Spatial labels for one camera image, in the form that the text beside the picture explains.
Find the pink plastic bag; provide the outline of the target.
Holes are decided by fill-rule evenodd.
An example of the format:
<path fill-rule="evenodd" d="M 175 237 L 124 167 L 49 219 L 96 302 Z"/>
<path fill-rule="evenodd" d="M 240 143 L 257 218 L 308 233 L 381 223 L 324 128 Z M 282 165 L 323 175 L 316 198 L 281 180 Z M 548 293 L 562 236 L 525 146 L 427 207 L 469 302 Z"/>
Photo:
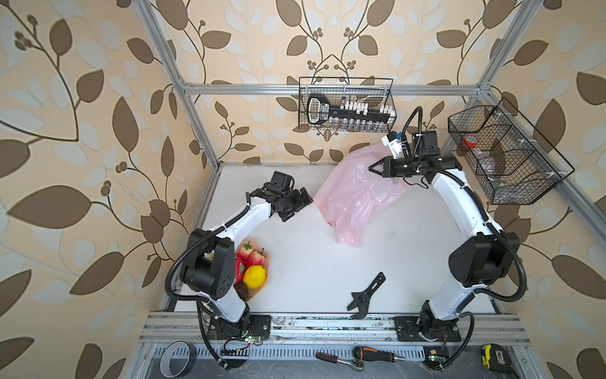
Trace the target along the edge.
<path fill-rule="evenodd" d="M 393 205 L 408 186 L 370 172 L 369 166 L 391 152 L 383 145 L 369 145 L 348 154 L 331 172 L 313 197 L 339 243 L 358 248 L 363 227 L 372 216 Z"/>

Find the peach fruit plate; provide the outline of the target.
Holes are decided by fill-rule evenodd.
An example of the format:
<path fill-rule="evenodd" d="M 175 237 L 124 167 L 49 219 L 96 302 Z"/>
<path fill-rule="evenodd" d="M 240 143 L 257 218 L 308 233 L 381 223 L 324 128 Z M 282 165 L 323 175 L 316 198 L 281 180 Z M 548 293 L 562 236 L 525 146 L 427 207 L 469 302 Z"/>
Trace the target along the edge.
<path fill-rule="evenodd" d="M 235 253 L 234 288 L 245 302 L 250 301 L 268 282 L 269 252 L 254 240 L 244 241 Z"/>

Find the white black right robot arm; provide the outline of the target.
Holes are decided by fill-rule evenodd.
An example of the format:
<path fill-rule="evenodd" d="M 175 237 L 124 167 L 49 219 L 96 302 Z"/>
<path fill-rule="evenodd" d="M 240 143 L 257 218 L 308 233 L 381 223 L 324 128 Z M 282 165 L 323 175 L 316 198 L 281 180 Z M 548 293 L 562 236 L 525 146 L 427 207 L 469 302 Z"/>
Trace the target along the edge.
<path fill-rule="evenodd" d="M 526 271 L 518 255 L 519 237 L 505 232 L 485 210 L 454 156 L 443 156 L 425 145 L 424 133 L 411 143 L 405 135 L 388 133 L 382 139 L 390 155 L 369 166 L 384 178 L 421 177 L 437 191 L 454 216 L 464 242 L 448 258 L 446 281 L 424 302 L 418 318 L 395 317 L 400 342 L 460 344 L 449 357 L 432 353 L 425 360 L 431 370 L 445 370 L 462 354 L 473 336 L 475 316 L 466 310 L 480 294 L 513 303 L 525 294 Z"/>

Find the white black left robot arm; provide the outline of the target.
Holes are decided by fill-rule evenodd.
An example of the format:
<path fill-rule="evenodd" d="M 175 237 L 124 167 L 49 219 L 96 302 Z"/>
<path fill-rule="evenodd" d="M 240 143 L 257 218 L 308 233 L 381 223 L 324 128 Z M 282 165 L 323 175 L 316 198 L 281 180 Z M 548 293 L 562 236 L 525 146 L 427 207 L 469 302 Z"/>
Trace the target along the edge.
<path fill-rule="evenodd" d="M 232 366 L 211 346 L 203 313 L 235 332 L 239 338 L 249 327 L 249 306 L 234 288 L 236 248 L 260 224 L 278 215 L 286 222 L 312 204 L 306 188 L 295 189 L 294 178 L 280 171 L 251 193 L 230 219 L 211 230 L 197 229 L 185 251 L 169 268 L 164 282 L 167 296 L 196 304 L 200 334 L 205 347 L 220 367 Z"/>

